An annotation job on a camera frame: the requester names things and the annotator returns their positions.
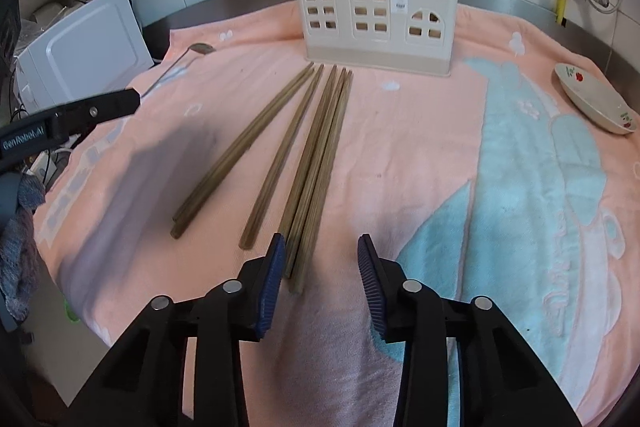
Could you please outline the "white microwave oven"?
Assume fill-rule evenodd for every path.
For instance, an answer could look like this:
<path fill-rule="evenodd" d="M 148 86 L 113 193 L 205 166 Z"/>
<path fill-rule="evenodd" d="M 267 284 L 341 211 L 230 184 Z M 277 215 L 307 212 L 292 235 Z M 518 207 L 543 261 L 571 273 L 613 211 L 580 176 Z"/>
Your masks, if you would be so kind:
<path fill-rule="evenodd" d="M 129 0 L 92 0 L 17 55 L 16 95 L 27 113 L 124 89 L 153 66 Z"/>

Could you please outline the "wooden chopstick four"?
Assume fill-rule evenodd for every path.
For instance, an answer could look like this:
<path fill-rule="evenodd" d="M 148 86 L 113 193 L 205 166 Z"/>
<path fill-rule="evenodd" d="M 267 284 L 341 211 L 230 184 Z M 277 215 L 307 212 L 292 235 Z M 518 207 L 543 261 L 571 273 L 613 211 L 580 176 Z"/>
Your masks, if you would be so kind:
<path fill-rule="evenodd" d="M 170 230 L 170 236 L 173 239 L 180 239 L 180 237 L 183 236 L 183 233 L 187 228 L 190 227 L 191 222 L 207 202 L 209 196 L 217 190 L 217 187 L 222 183 L 222 181 L 224 181 L 224 179 L 226 179 L 226 176 L 228 176 L 233 167 L 254 144 L 258 136 L 261 135 L 262 132 L 269 126 L 270 122 L 273 121 L 273 118 L 279 114 L 280 110 L 286 104 L 288 104 L 288 101 L 290 101 L 291 98 L 296 95 L 299 88 L 303 86 L 303 84 L 307 81 L 307 79 L 313 72 L 314 66 L 312 66 L 308 77 L 305 80 L 301 81 L 297 86 L 295 86 L 289 94 L 285 95 L 285 98 L 283 100 L 277 103 L 274 111 L 271 112 L 261 124 L 258 124 L 257 128 L 254 131 L 250 132 L 250 136 L 248 137 L 246 142 L 241 145 L 235 152 L 233 152 L 230 158 L 222 163 L 222 167 L 214 173 L 213 178 L 209 179 L 205 183 L 203 190 L 198 193 L 198 195 L 196 195 L 194 199 L 191 200 L 189 206 L 186 207 L 186 210 L 183 211 L 183 214 L 180 216 L 180 218 L 176 222 L 174 222 L 174 225 Z"/>

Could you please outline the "wooden chopstick three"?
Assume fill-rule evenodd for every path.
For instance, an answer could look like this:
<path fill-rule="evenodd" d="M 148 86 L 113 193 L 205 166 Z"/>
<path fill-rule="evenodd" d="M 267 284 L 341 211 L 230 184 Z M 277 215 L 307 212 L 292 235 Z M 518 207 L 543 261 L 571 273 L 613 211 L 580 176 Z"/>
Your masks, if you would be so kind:
<path fill-rule="evenodd" d="M 231 143 L 231 145 L 221 154 L 221 156 L 217 159 L 212 168 L 210 168 L 206 175 L 203 176 L 198 184 L 195 185 L 191 194 L 184 200 L 184 202 L 178 207 L 175 214 L 172 216 L 172 221 L 176 222 L 180 216 L 183 214 L 183 211 L 186 210 L 186 207 L 189 206 L 190 202 L 198 193 L 200 193 L 205 183 L 212 179 L 214 173 L 222 167 L 222 163 L 229 159 L 231 154 L 235 152 L 241 145 L 243 145 L 248 137 L 250 136 L 250 132 L 254 131 L 258 124 L 261 124 L 267 116 L 274 111 L 277 103 L 285 98 L 285 95 L 289 94 L 295 86 L 297 86 L 301 81 L 305 80 L 309 72 L 314 66 L 314 63 L 308 63 L 303 69 L 301 69 L 294 78 L 286 84 L 282 90 L 258 113 L 258 115 L 248 124 L 248 126 L 240 133 L 240 135 Z"/>

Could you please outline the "pink whale towel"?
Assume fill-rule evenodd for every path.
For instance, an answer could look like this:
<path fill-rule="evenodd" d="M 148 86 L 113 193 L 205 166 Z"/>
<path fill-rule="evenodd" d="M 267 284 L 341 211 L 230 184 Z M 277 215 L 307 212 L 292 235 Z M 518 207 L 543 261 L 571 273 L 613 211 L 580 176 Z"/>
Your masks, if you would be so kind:
<path fill-rule="evenodd" d="M 37 243 L 74 311 L 114 343 L 157 295 L 230 279 L 290 102 L 180 239 L 172 216 L 305 66 L 295 3 L 174 31 L 188 54 L 131 117 L 97 127 L 37 210 Z M 558 63 L 594 65 L 525 20 L 464 6 L 451 72 L 357 69 L 304 291 L 241 348 L 254 426 L 388 426 L 404 353 L 371 324 L 359 236 L 446 298 L 494 300 L 583 424 L 639 365 L 639 139 L 591 124 Z"/>

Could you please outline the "metal ladle spoon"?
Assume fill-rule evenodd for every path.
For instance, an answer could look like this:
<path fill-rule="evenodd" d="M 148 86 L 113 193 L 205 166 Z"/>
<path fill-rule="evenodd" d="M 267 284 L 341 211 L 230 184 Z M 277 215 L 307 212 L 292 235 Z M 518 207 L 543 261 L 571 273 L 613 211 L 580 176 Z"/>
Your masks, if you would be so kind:
<path fill-rule="evenodd" d="M 163 72 L 163 74 L 160 75 L 160 77 L 158 77 L 157 80 L 155 80 L 151 84 L 151 86 L 142 93 L 142 95 L 140 96 L 140 100 L 146 98 L 155 88 L 157 88 L 164 81 L 164 79 L 169 76 L 171 72 L 178 66 L 181 60 L 188 54 L 195 53 L 199 56 L 206 56 L 208 54 L 214 53 L 215 51 L 216 49 L 211 44 L 205 42 L 194 42 L 190 44 L 190 46 L 188 46 L 182 52 L 182 54 L 175 59 L 175 61 L 168 67 L 168 69 L 166 69 L 165 72 Z"/>

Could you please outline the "wooden chopstick seven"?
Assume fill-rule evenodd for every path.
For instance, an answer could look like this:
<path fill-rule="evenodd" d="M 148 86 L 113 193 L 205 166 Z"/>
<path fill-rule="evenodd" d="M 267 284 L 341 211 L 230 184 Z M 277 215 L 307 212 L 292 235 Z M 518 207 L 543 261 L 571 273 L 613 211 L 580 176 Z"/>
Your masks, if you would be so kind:
<path fill-rule="evenodd" d="M 334 65 L 314 114 L 280 223 L 279 231 L 286 242 L 286 261 L 283 271 L 286 279 L 292 275 L 297 251 L 302 241 L 312 195 L 314 195 L 314 186 L 318 179 L 324 147 L 328 141 L 333 112 L 337 104 L 337 86 L 342 77 L 343 74 L 340 74 L 337 66 Z"/>

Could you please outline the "wooden chopstick five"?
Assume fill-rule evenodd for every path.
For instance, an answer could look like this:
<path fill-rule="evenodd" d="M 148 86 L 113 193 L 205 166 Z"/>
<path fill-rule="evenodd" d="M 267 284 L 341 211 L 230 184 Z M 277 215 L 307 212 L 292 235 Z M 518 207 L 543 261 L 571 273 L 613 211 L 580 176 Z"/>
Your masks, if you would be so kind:
<path fill-rule="evenodd" d="M 311 77 L 310 85 L 306 90 L 302 101 L 298 104 L 296 112 L 288 125 L 288 129 L 285 131 L 280 146 L 278 147 L 277 153 L 273 157 L 272 164 L 267 172 L 267 176 L 265 177 L 262 188 L 259 191 L 252 212 L 250 213 L 250 217 L 247 219 L 240 238 L 239 247 L 242 251 L 249 251 L 255 245 L 257 235 L 260 227 L 262 226 L 262 221 L 265 219 L 274 190 L 278 185 L 282 170 L 285 166 L 286 160 L 288 159 L 288 154 L 291 152 L 297 132 L 305 118 L 310 102 L 314 97 L 314 92 L 316 92 L 318 88 L 318 84 L 323 74 L 323 69 L 324 66 L 320 65 L 314 70 L 314 75 Z"/>

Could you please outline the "wooden chopstick eight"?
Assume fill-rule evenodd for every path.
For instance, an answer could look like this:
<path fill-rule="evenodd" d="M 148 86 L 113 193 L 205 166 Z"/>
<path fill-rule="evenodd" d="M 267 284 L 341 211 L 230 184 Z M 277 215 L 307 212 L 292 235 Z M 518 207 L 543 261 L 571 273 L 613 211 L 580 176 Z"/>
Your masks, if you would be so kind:
<path fill-rule="evenodd" d="M 290 291 L 294 294 L 301 294 L 304 291 L 310 260 L 317 245 L 337 145 L 340 142 L 350 90 L 352 90 L 353 75 L 354 73 L 349 69 L 345 69 L 341 75 L 341 80 L 337 87 L 336 102 L 329 111 L 330 119 L 321 131 L 321 138 L 318 143 L 320 155 L 316 161 L 317 167 L 311 168 L 311 191 L 307 197 L 306 215 L 302 221 L 302 231 L 299 233 L 299 241 L 290 278 Z"/>

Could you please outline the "white ceramic dish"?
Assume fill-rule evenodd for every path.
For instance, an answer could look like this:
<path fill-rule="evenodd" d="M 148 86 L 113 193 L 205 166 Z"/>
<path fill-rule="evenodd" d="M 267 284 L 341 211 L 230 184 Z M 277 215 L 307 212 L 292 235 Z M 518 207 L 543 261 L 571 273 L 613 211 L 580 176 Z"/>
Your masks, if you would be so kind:
<path fill-rule="evenodd" d="M 637 131 L 632 109 L 608 83 L 570 64 L 558 63 L 554 66 L 554 72 L 570 101 L 593 124 L 617 135 Z"/>

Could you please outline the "wooden chopstick six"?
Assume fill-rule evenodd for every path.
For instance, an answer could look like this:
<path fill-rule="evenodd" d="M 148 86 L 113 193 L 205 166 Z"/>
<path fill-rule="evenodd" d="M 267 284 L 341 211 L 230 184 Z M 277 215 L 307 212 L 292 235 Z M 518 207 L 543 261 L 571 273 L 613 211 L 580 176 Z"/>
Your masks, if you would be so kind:
<path fill-rule="evenodd" d="M 328 80 L 326 80 L 326 85 L 324 86 L 320 101 L 316 108 L 316 113 L 314 113 L 314 119 L 312 120 L 311 127 L 307 135 L 307 140 L 303 149 L 302 156 L 300 156 L 300 161 L 296 170 L 296 175 L 291 187 L 291 191 L 290 194 L 288 194 L 288 200 L 286 201 L 279 227 L 279 232 L 285 239 L 288 239 L 288 234 L 290 234 L 291 232 L 300 195 L 302 195 L 303 193 L 311 161 L 314 157 L 314 150 L 316 149 L 320 130 L 324 121 L 324 115 L 326 115 L 326 108 L 329 105 L 329 101 L 331 100 L 331 96 L 334 90 L 336 70 L 337 67 L 333 65 L 330 70 Z"/>

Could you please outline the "cream plastic utensil holder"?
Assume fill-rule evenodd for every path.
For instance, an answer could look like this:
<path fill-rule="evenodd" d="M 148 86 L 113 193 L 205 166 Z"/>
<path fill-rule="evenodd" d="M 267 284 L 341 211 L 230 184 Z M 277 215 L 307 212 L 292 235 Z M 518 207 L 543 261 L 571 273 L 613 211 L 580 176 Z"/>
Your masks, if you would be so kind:
<path fill-rule="evenodd" d="M 313 62 L 450 73 L 458 0 L 297 0 Z"/>

